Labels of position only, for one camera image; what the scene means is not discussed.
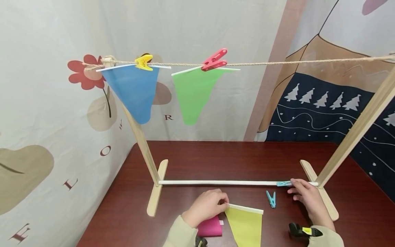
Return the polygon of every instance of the felt flag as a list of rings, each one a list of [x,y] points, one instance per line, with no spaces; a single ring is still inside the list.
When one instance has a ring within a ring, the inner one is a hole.
[[[201,67],[172,74],[181,114],[186,125],[194,125],[203,106],[208,102],[217,80],[224,74],[239,69],[217,68],[202,71]]]
[[[98,70],[139,124],[145,124],[151,118],[159,74],[158,67],[152,69],[148,71],[138,69],[135,65],[122,65]]]
[[[197,226],[197,235],[200,237],[222,236],[222,226],[218,215],[200,223]]]
[[[261,246],[262,213],[249,212],[233,207],[225,211],[238,247]]]

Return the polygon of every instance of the hand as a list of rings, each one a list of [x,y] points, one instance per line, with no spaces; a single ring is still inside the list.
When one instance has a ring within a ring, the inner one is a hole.
[[[181,217],[190,227],[196,228],[202,221],[213,218],[229,207],[226,203],[219,204],[220,200],[229,203],[228,195],[220,189],[203,192]]]
[[[289,189],[288,194],[296,194],[293,196],[293,200],[300,201],[305,205],[313,225],[325,226],[335,231],[333,221],[318,189],[303,179],[291,179],[291,183],[295,187]]]

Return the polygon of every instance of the printed backdrop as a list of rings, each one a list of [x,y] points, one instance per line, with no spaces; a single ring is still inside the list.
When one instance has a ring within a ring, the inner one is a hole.
[[[74,246],[135,144],[114,91],[82,62],[150,53],[153,62],[201,63],[223,47],[228,62],[266,61],[286,4],[5,1],[0,246]],[[243,140],[265,67],[224,74],[192,126],[184,124],[171,77],[187,68],[160,69],[147,139]]]
[[[395,2],[308,0],[286,60],[383,56],[394,52]],[[395,61],[283,66],[256,136],[258,141],[339,144]],[[395,201],[395,101],[351,152]]]

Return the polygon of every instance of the pink fabric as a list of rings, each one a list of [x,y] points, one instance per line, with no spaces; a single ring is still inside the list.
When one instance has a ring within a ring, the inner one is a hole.
[[[218,215],[200,223],[197,226],[197,235],[200,237],[222,236],[222,226]]]

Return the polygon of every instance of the blue clothespin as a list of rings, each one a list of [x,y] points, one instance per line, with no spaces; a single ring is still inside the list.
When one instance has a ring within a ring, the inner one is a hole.
[[[269,191],[266,191],[267,198],[269,199],[270,206],[276,208],[276,192],[273,193],[273,197],[270,196]]]
[[[277,187],[281,186],[291,186],[291,181],[282,181],[282,182],[277,182]]]

